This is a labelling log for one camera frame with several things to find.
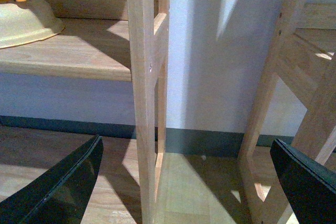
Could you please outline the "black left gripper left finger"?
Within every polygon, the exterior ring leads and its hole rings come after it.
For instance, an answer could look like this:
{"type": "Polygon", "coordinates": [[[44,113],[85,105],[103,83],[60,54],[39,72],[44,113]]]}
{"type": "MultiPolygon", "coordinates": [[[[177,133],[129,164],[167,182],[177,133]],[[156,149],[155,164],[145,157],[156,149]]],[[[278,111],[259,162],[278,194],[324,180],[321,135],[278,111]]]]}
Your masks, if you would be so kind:
{"type": "Polygon", "coordinates": [[[81,223],[103,155],[99,135],[1,202],[1,223],[81,223]]]}

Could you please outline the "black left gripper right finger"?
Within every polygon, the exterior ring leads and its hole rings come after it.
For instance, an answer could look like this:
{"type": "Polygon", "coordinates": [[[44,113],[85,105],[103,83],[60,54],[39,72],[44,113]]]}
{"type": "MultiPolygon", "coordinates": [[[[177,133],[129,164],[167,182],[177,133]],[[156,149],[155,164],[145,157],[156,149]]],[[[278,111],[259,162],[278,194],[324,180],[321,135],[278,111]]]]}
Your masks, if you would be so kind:
{"type": "Polygon", "coordinates": [[[280,139],[270,155],[299,223],[335,223],[335,173],[280,139]]]}

